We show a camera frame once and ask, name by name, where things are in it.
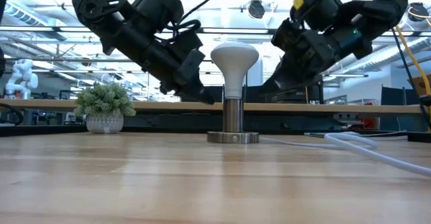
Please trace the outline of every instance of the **green succulent plant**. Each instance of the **green succulent plant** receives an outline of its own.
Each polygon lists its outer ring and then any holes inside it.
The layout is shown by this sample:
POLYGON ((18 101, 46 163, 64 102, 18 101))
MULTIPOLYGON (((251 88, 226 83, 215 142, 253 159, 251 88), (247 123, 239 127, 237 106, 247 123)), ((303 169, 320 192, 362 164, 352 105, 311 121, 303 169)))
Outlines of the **green succulent plant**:
POLYGON ((133 102, 129 99, 127 91, 118 84, 95 85, 78 93, 75 109, 77 116, 122 114, 134 116, 133 102))

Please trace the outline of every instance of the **white textured pot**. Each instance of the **white textured pot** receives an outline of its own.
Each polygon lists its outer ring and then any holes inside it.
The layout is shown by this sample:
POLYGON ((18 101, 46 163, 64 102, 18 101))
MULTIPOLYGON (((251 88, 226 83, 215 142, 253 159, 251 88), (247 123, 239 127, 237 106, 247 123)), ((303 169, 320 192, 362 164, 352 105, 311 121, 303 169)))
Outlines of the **white textured pot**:
POLYGON ((87 116, 87 129, 96 134, 115 134, 123 129, 124 116, 122 114, 109 114, 104 116, 87 116))

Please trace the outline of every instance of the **potted plant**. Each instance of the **potted plant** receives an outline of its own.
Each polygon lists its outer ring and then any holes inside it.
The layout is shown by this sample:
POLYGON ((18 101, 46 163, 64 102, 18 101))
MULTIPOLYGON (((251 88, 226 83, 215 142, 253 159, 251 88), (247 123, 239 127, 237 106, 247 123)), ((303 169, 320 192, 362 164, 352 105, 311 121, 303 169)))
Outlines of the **potted plant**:
POLYGON ((76 103, 75 114, 86 115, 91 133, 118 133, 123 128, 124 116, 136 114, 126 89, 116 83, 84 89, 77 95, 76 103))

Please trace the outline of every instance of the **wooden tabletop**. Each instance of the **wooden tabletop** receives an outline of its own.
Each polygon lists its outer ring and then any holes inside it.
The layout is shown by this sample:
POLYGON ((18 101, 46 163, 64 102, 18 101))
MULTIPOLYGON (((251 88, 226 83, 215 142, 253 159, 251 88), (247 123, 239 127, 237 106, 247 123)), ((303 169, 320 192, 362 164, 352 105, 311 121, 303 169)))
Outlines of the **wooden tabletop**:
MULTIPOLYGON (((431 166, 431 144, 378 151, 431 166)), ((347 151, 179 134, 0 139, 0 223, 429 224, 430 200, 430 179, 347 151)))
MULTIPOLYGON (((73 110, 77 107, 74 100, 4 100, 0 103, 17 108, 73 110)), ((182 111, 221 111, 222 104, 202 104, 199 102, 134 102, 136 111, 144 110, 182 110, 182 111)), ((244 110, 249 112, 316 112, 316 113, 364 113, 364 114, 421 114, 419 106, 338 106, 307 104, 253 104, 245 103, 244 110)))

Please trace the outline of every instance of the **round metal base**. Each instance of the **round metal base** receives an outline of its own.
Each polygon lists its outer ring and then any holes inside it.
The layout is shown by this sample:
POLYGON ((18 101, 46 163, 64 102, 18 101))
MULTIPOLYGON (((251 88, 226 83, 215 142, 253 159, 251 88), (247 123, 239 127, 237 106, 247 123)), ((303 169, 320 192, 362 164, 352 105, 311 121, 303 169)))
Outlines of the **round metal base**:
POLYGON ((259 143, 259 134, 258 133, 208 132, 207 141, 209 143, 236 143, 236 144, 259 143))

